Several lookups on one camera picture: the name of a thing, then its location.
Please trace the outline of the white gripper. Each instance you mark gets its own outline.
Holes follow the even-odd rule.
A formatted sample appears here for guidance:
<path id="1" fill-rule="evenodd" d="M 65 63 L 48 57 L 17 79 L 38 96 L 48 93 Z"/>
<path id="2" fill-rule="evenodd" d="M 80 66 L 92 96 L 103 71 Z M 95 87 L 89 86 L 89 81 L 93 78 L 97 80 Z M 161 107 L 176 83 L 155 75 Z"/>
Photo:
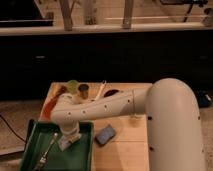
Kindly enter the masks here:
<path id="1" fill-rule="evenodd" d="M 71 123 L 70 125 L 62 125 L 60 127 L 60 130 L 68 139 L 74 139 L 80 136 L 80 128 L 78 122 Z"/>

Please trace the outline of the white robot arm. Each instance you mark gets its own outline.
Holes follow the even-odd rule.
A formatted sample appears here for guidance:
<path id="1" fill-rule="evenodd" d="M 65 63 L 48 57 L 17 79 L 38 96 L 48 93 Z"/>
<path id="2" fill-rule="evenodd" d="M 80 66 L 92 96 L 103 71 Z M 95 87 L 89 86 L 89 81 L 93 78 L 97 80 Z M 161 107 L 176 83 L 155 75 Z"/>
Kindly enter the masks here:
<path id="1" fill-rule="evenodd" d="M 131 114 L 147 116 L 150 171 L 206 171 L 198 102 L 181 80 L 165 78 L 148 89 L 130 89 L 82 104 L 65 93 L 50 118 L 69 134 L 80 121 Z"/>

